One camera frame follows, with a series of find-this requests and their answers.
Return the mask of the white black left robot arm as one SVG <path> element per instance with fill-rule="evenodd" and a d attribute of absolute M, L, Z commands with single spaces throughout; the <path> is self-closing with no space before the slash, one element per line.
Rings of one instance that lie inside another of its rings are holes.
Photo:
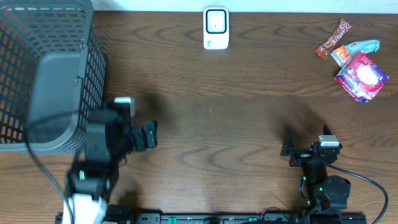
<path fill-rule="evenodd" d="M 84 159 L 75 156 L 65 178 L 67 200 L 59 223 L 132 223 L 131 212 L 109 200 L 120 162 L 157 146 L 158 123 L 133 127 L 131 110 L 131 103 L 107 103 L 89 115 Z"/>

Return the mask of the small orange snack box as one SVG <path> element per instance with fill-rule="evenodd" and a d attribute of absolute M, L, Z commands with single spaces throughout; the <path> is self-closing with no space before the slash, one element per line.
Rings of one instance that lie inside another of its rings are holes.
<path fill-rule="evenodd" d="M 338 47 L 330 55 L 341 68 L 352 58 L 352 53 L 345 45 Z"/>

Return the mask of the red purple snack packet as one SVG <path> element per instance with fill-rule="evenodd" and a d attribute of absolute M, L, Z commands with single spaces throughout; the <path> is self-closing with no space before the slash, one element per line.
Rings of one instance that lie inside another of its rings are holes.
<path fill-rule="evenodd" d="M 389 76 L 364 52 L 353 56 L 334 80 L 358 102 L 371 101 Z"/>

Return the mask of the white barcode scanner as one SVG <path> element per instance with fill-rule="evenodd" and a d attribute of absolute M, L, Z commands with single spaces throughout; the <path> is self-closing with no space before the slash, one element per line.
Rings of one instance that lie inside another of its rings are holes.
<path fill-rule="evenodd" d="M 224 7 L 208 7 L 203 11 L 203 47 L 224 50 L 229 46 L 229 11 Z"/>

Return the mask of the black mounting rail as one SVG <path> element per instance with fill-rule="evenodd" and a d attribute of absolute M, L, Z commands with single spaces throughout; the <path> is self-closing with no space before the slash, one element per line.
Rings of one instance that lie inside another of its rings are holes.
<path fill-rule="evenodd" d="M 117 220 L 116 217 L 106 218 L 103 223 L 128 224 L 238 224 L 238 223 L 304 223 L 298 218 L 281 213 L 266 213 L 265 215 L 161 215 L 158 213 L 137 213 L 130 218 Z M 312 215 L 306 223 L 367 223 L 364 215 Z"/>

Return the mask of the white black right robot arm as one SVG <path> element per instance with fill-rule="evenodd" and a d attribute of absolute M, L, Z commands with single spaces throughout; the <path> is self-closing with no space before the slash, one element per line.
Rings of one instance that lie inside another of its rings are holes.
<path fill-rule="evenodd" d="M 338 175 L 328 175 L 326 168 L 337 160 L 342 148 L 328 126 L 323 127 L 323 134 L 308 149 L 297 148 L 292 130 L 286 130 L 280 154 L 290 158 L 289 166 L 302 168 L 300 193 L 308 203 L 296 216 L 297 223 L 343 222 L 341 213 L 347 209 L 351 182 Z"/>

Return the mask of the red orange candy bar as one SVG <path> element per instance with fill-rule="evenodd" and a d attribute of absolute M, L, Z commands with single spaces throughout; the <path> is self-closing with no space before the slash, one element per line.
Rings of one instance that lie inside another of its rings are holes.
<path fill-rule="evenodd" d="M 326 60 L 331 54 L 336 43 L 352 28 L 352 26 L 344 19 L 340 19 L 340 23 L 334 33 L 317 49 L 315 53 L 322 59 Z"/>

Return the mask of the grey plastic mesh basket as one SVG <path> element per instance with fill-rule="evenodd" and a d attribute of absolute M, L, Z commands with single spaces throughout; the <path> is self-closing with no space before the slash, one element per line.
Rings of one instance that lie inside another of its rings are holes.
<path fill-rule="evenodd" d="M 90 0 L 1 2 L 1 150 L 72 154 L 101 106 L 106 59 Z"/>

